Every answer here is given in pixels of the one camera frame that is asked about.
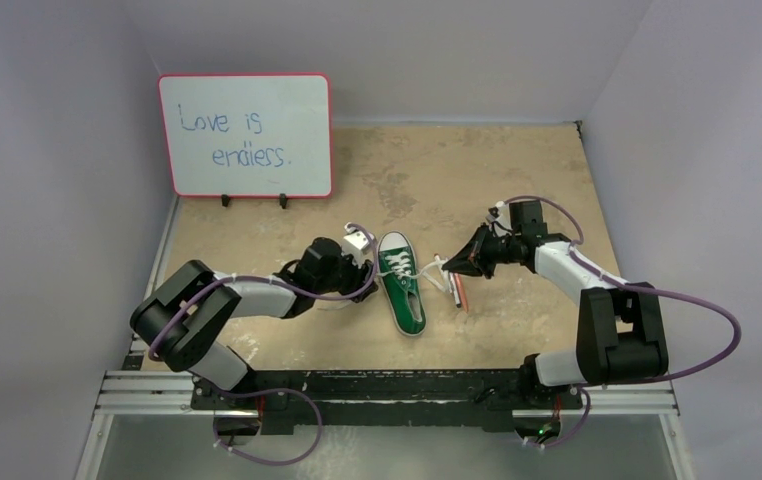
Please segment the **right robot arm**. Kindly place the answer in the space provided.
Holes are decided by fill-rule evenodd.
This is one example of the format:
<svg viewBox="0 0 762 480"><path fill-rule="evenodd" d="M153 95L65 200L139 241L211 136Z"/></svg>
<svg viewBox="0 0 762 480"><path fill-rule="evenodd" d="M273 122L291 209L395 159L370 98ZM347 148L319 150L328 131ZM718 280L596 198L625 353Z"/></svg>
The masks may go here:
<svg viewBox="0 0 762 480"><path fill-rule="evenodd" d="M578 251L580 238L550 231L543 217L546 202L523 195L497 203L465 246L442 265L450 274L490 279L498 265L519 264L577 306L574 346L527 356L518 381L521 399L541 407L565 387L663 375L669 356L652 286L609 276Z"/></svg>

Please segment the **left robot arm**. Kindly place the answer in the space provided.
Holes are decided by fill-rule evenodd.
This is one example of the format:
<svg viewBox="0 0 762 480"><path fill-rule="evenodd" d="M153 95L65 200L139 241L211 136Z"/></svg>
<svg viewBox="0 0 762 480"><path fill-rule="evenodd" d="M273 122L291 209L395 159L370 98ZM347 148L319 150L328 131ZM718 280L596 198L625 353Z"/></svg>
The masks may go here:
<svg viewBox="0 0 762 480"><path fill-rule="evenodd" d="M259 385L248 362L218 340L228 322L292 319L319 301L362 302L377 289L373 249L372 237L360 231L342 241L318 237L267 277L219 273L190 260L135 308L129 325L152 360L209 381L221 401L241 409Z"/></svg>

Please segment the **white marker pen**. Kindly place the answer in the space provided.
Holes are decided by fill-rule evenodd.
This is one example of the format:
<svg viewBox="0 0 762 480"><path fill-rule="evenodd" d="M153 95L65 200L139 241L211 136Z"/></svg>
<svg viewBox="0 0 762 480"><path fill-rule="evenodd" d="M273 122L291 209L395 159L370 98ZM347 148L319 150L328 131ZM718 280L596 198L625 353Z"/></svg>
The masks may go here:
<svg viewBox="0 0 762 480"><path fill-rule="evenodd" d="M445 263L445 261L446 261L446 259L441 257L439 254L437 254L437 253L434 254L434 264L435 264L436 268L439 271L442 289L446 293L451 294L452 293L452 283L451 283L451 280L449 278L449 273L444 271L442 269L442 265Z"/></svg>

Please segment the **red framed whiteboard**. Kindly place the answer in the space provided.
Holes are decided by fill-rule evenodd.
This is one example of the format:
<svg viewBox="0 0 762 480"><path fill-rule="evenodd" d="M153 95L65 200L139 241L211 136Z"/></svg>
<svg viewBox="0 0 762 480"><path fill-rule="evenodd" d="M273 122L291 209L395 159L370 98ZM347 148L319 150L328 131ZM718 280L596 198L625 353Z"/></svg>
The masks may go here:
<svg viewBox="0 0 762 480"><path fill-rule="evenodd" d="M325 74L165 74L157 89L177 195L331 196L332 108Z"/></svg>

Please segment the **white shoelace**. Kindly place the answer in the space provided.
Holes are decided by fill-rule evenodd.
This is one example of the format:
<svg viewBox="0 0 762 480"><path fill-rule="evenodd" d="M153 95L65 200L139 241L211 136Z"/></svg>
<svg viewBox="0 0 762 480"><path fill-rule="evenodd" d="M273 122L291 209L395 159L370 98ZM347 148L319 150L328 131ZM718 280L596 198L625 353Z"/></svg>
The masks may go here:
<svg viewBox="0 0 762 480"><path fill-rule="evenodd" d="M390 250L381 253L378 276L384 280L393 280L403 291L414 290L418 280L424 278L435 288L446 293L442 289L441 281L429 274L429 270L434 267L434 261L419 267L411 250Z"/></svg>

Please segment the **black aluminium base frame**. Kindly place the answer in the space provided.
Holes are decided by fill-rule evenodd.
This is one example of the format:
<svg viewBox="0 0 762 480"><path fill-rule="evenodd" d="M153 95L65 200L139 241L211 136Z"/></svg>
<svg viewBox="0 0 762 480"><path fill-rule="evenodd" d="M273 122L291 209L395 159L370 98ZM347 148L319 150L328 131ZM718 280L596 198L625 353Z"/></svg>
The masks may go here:
<svg viewBox="0 0 762 480"><path fill-rule="evenodd" d="M190 260L228 270L225 253L210 253L213 225L191 218L193 202L170 211L145 299ZM455 255L481 223L484 203L466 211L461 231L441 232L430 215L429 231L406 227L427 264L434 253ZM292 319L232 319L218 340L256 372L258 389L232 393L190 372L153 362L134 333L125 365L106 373L77 469L80 479L107 475L110 445L122 439L122 424L144 429L122 453L142 463L150 477L185 478L225 466L241 475L259 471L214 442L213 420L260 420L262 428L245 454L276 463L278 472L311 474L344 453L360 433L397 433L404 440L436 428L441 433L515 436L548 432L560 422L562 452L593 449L595 460L636 458L625 434L597 442L594 430L609 417L640 418L653 429L652 447L664 456L666 475L691 470L675 448L679 413L674 388L653 379L574 385L541 393L521 389L520 367L531 354L564 351L576 340L577 306L550 281L519 264L498 265L492 279L464 281L469 311L422 280L428 324L419 336L395 326L383 290L361 303L317 302ZM579 417L587 418L577 430Z"/></svg>

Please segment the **grey marker pen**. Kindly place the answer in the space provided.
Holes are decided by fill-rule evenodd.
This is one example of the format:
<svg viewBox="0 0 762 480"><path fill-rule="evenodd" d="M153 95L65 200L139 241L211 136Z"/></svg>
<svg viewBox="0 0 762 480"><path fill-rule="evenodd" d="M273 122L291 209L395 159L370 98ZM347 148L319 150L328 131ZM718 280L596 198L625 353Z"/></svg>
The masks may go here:
<svg viewBox="0 0 762 480"><path fill-rule="evenodd" d="M448 272L449 278L452 283L452 298L454 300L454 304L458 309L463 308L463 297L461 296L461 290L460 290L460 281L459 277L456 273Z"/></svg>

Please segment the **orange marker pen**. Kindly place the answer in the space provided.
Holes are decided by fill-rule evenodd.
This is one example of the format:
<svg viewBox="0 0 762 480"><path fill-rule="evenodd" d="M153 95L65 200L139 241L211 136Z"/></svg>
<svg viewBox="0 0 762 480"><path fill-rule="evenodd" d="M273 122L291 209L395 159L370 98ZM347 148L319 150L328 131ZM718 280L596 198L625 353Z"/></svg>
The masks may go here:
<svg viewBox="0 0 762 480"><path fill-rule="evenodd" d="M455 291L454 297L455 297L456 306L462 311L468 312L469 311L468 300L467 300L467 296L466 296L460 275L457 273L453 273L451 275L451 279L454 284L454 291Z"/></svg>

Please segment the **green canvas sneaker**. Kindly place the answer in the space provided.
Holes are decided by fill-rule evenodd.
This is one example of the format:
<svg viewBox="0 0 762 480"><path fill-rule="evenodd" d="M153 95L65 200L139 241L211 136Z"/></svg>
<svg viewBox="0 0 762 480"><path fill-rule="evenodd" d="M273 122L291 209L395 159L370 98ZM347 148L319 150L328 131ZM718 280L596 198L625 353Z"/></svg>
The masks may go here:
<svg viewBox="0 0 762 480"><path fill-rule="evenodd" d="M419 291L414 249L399 231L384 234L378 246L379 276L400 333L418 336L427 320Z"/></svg>

